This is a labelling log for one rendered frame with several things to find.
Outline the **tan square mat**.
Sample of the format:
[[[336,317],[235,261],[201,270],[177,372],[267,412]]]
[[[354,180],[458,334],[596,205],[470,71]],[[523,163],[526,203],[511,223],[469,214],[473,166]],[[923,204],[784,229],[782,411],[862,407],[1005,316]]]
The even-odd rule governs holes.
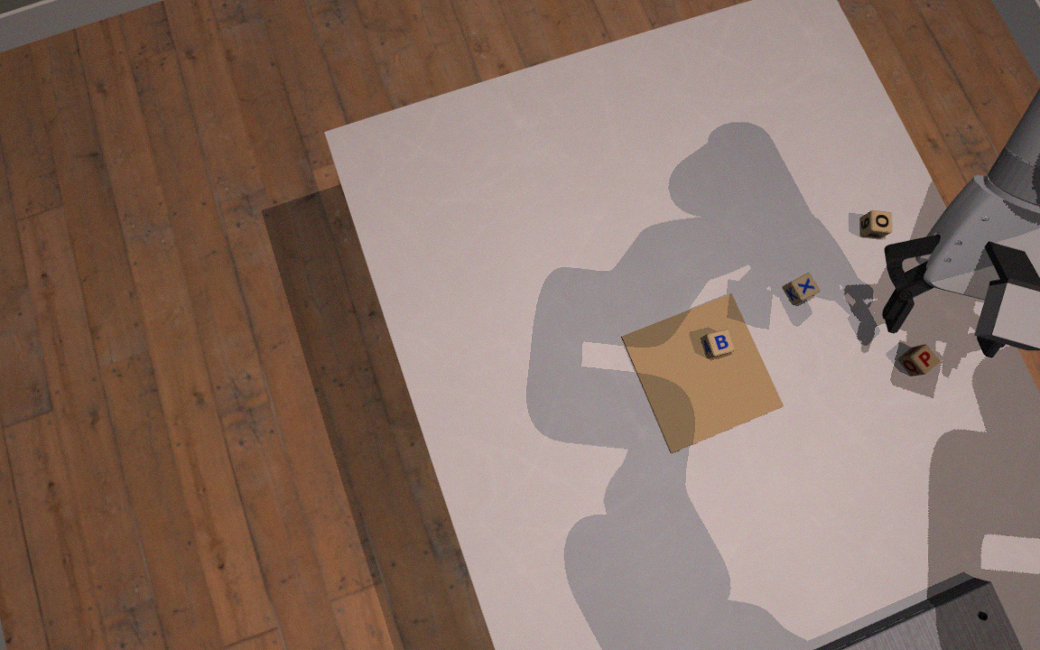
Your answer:
[[[728,329],[735,350],[706,358]],[[670,453],[783,407],[733,293],[622,336]]]

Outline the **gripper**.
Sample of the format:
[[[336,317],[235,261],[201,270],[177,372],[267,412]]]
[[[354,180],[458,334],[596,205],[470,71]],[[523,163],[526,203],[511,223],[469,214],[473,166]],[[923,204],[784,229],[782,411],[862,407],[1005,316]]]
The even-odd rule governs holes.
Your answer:
[[[1025,251],[1040,277],[1040,207],[1008,196],[988,175],[977,174],[927,237],[885,246],[887,271],[895,286],[882,312],[888,332],[898,333],[914,307],[913,298],[930,289],[985,300],[990,281],[999,279],[985,248],[988,240]],[[901,263],[912,256],[919,266],[905,274]]]

